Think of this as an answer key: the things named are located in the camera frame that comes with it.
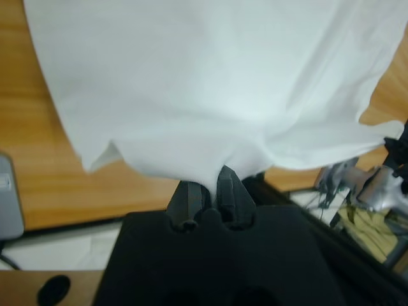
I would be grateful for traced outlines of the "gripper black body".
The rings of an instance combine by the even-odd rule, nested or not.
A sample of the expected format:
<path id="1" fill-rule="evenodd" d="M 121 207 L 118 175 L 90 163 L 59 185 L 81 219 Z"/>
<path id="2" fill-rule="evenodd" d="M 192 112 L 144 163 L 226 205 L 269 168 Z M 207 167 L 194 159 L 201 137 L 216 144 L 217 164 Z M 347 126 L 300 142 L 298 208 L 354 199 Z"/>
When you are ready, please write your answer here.
<path id="1" fill-rule="evenodd" d="M 399 139 L 385 138 L 385 148 L 388 151 L 384 165 L 393 170 L 394 177 L 407 177 L 407 122 Z"/>

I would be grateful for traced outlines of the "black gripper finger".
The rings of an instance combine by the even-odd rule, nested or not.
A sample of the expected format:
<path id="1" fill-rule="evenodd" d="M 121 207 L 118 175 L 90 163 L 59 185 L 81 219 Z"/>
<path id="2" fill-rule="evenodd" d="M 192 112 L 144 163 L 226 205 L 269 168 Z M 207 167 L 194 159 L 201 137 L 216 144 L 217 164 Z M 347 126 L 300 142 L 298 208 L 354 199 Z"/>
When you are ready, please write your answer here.
<path id="1" fill-rule="evenodd" d="M 167 206 L 173 225 L 201 222 L 202 213 L 211 207 L 208 189 L 198 183 L 180 181 Z"/>
<path id="2" fill-rule="evenodd" d="M 223 166 L 217 178 L 215 205 L 229 229 L 249 229 L 256 215 L 256 204 L 242 181 Z"/>

